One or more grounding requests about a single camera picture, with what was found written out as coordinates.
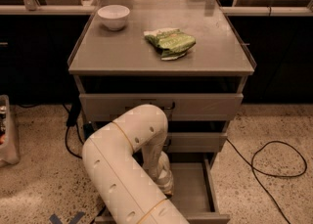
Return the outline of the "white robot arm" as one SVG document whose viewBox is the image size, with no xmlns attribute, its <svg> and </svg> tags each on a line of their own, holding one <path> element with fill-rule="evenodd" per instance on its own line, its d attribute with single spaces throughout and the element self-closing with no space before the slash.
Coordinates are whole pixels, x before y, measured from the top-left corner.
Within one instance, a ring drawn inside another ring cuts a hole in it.
<svg viewBox="0 0 313 224">
<path fill-rule="evenodd" d="M 167 128 L 163 110 L 142 105 L 85 142 L 87 174 L 116 224 L 189 224 L 165 195 L 173 185 L 162 151 Z"/>
</svg>

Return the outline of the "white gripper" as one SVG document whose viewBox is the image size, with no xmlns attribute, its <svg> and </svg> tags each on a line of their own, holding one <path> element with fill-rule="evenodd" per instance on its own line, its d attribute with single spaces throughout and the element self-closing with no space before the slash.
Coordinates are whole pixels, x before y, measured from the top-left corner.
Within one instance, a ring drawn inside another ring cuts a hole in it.
<svg viewBox="0 0 313 224">
<path fill-rule="evenodd" d="M 154 182 L 167 196 L 173 195 L 174 179 L 170 166 L 167 163 L 159 163 L 154 173 Z"/>
</svg>

